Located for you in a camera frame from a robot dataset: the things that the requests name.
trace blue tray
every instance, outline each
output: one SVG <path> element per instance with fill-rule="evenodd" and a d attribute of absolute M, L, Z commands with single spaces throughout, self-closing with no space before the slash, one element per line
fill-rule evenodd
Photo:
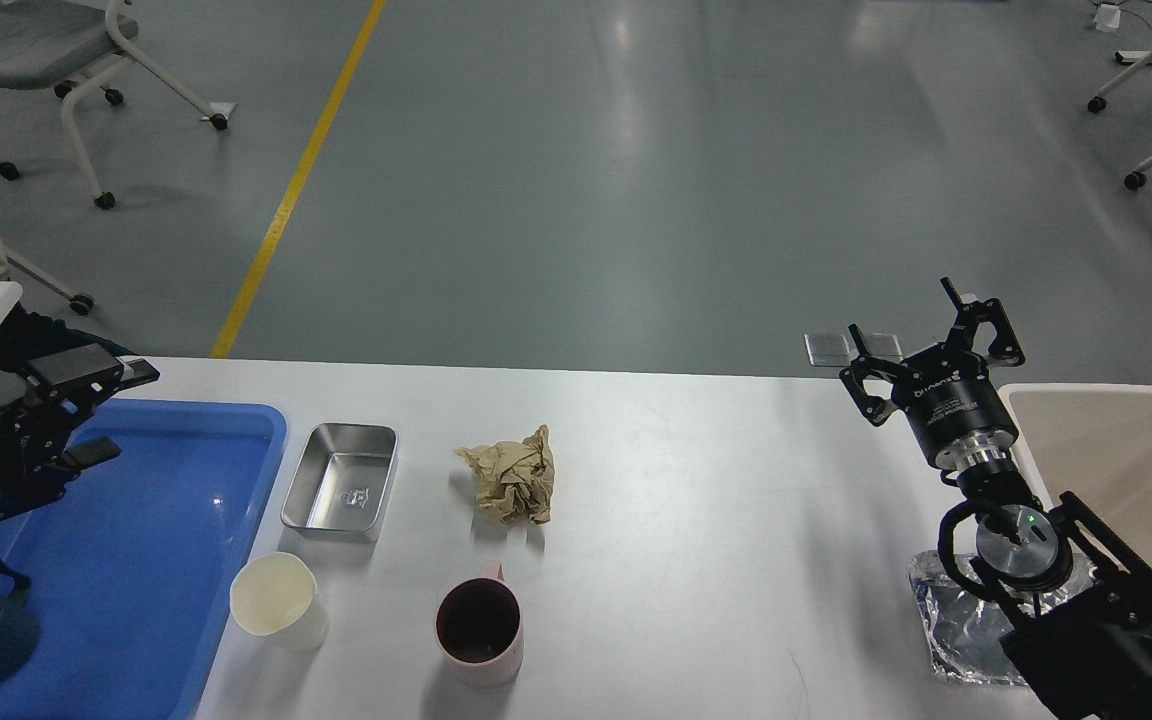
<path fill-rule="evenodd" d="M 111 400 L 73 441 L 99 435 L 123 455 L 0 523 L 0 558 L 33 579 L 26 607 L 41 626 L 31 659 L 0 683 L 0 719 L 191 714 L 287 420 L 267 406 Z"/>

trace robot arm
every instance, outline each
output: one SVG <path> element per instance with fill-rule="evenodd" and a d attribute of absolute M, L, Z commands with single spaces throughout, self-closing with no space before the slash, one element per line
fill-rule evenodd
<path fill-rule="evenodd" d="M 1043 705 L 1061 720 L 1152 719 L 1152 569 L 1074 493 L 1043 509 L 1011 461 L 1018 430 L 990 382 L 990 367 L 1025 361 L 1011 324 L 1000 301 L 964 300 L 948 278 L 941 285 L 957 311 L 945 342 L 890 363 L 870 356 L 851 325 L 859 354 L 840 379 L 870 424 L 904 411 L 929 465 L 963 493 L 941 520 L 937 554 L 948 577 L 1010 620 L 1000 643 Z M 996 333 L 984 356 L 973 350 L 983 324 Z M 889 382 L 890 397 L 869 395 L 869 378 Z M 954 532 L 968 518 L 978 521 L 970 564 L 980 582 L 954 561 Z M 1092 561 L 1092 588 L 1029 615 L 1018 594 L 1064 584 L 1070 543 Z"/>
<path fill-rule="evenodd" d="M 144 359 L 123 363 L 89 344 L 33 359 L 20 377 L 24 396 L 0 406 L 0 520 L 60 500 L 78 473 L 118 456 L 108 438 L 67 447 L 69 435 L 114 393 L 159 373 Z"/>

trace gray floor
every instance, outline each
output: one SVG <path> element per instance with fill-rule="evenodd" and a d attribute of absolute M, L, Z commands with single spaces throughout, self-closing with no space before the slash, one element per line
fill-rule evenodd
<path fill-rule="evenodd" d="M 15 249 L 94 293 L 76 325 L 206 355 L 370 3 L 146 1 L 143 70 L 79 111 L 0 91 Z M 1129 3 L 1147 15 L 1152 6 Z M 832 376 L 801 333 L 905 347 L 937 279 L 1001 297 L 1007 381 L 1152 382 L 1152 68 L 1083 105 L 1124 17 L 1082 0 L 389 0 L 232 356 Z M 65 314 L 26 288 L 26 304 Z"/>

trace metal container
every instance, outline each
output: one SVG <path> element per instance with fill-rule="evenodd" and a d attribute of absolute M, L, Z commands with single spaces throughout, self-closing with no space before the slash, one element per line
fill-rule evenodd
<path fill-rule="evenodd" d="M 310 433 L 283 502 L 283 524 L 302 536 L 376 541 L 394 473 L 394 430 L 324 423 Z"/>

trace caster wheel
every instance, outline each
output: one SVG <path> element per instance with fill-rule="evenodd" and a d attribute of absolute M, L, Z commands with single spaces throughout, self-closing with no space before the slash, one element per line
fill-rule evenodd
<path fill-rule="evenodd" d="M 96 301 L 92 296 L 86 293 L 78 293 L 78 295 L 69 298 L 69 309 L 74 311 L 75 314 L 86 316 L 91 313 L 92 305 L 96 305 Z"/>

